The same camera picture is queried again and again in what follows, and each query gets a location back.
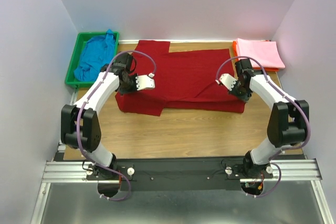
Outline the red t-shirt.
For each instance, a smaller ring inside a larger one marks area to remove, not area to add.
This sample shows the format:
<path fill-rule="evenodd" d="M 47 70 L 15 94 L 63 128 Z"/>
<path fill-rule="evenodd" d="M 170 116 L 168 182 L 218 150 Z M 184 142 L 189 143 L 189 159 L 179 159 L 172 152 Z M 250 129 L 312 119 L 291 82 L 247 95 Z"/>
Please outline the red t-shirt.
<path fill-rule="evenodd" d="M 230 58 L 228 49 L 170 52 L 168 41 L 140 40 L 135 54 L 136 73 L 147 74 L 156 63 L 155 88 L 115 99 L 122 112 L 159 116 L 165 108 L 243 113 L 245 104 L 216 83 L 220 65 Z"/>

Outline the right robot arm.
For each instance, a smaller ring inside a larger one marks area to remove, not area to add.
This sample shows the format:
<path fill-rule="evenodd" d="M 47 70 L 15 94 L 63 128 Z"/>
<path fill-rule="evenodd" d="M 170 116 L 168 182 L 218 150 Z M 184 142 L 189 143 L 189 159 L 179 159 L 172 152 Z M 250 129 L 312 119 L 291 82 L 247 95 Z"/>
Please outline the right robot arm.
<path fill-rule="evenodd" d="M 269 166 L 280 153 L 306 145 L 310 140 L 309 105 L 297 100 L 280 89 L 267 75 L 264 68 L 256 70 L 250 59 L 243 58 L 235 63 L 237 77 L 222 74 L 219 78 L 228 93 L 248 102 L 256 93 L 270 108 L 267 137 L 257 148 L 248 151 L 243 159 L 242 172 L 252 176 Z"/>

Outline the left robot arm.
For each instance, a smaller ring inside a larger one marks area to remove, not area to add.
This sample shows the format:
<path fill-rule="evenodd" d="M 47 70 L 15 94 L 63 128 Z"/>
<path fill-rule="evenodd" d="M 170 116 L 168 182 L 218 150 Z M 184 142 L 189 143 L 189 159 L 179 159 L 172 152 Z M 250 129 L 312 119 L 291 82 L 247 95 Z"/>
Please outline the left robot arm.
<path fill-rule="evenodd" d="M 98 115 L 114 92 L 137 91 L 136 59 L 129 53 L 119 54 L 112 65 L 104 65 L 97 80 L 73 105 L 61 109 L 61 142 L 74 149 L 82 149 L 92 162 L 112 170 L 117 169 L 116 156 L 101 143 Z"/>

